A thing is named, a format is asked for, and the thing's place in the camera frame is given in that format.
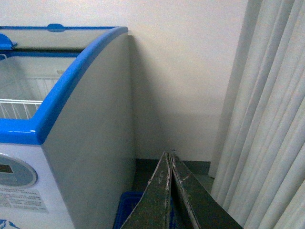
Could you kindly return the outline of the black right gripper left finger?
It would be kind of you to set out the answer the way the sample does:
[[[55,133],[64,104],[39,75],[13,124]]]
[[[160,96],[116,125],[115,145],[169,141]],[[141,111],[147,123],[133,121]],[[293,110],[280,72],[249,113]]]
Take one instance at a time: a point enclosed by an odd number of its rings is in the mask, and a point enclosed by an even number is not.
[[[122,229],[167,229],[171,213],[172,164],[163,152],[147,187]]]

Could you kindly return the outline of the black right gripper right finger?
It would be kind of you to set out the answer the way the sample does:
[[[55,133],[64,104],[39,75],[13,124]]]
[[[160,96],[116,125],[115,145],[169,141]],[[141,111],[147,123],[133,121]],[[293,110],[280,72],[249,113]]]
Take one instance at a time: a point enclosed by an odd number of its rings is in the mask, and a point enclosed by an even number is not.
[[[170,153],[174,213],[180,229],[241,229],[175,153]]]

